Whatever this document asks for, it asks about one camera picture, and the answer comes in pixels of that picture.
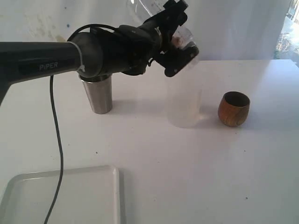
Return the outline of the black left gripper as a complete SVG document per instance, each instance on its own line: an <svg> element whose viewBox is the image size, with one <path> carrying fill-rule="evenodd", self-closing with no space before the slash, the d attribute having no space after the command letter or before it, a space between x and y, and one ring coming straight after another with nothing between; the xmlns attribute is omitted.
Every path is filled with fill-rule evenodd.
<svg viewBox="0 0 299 224"><path fill-rule="evenodd" d="M199 49L195 45L180 49L171 42L178 26L187 21L188 16L185 13L187 7L188 4L184 0L168 0L163 4L164 11L145 21L145 23L154 22L161 34L161 46L154 59L165 68L164 73L167 77L178 74L199 54Z"/></svg>

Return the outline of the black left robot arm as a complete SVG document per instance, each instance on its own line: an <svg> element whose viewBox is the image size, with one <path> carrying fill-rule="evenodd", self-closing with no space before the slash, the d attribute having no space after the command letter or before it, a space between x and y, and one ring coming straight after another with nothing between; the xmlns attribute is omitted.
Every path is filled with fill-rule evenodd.
<svg viewBox="0 0 299 224"><path fill-rule="evenodd" d="M175 32L187 21L187 7L183 0L169 0L138 27L88 24L66 42L2 42L0 97L13 84L69 71L87 80L118 72L138 76L153 61L173 77L199 54L194 42L184 47L173 43Z"/></svg>

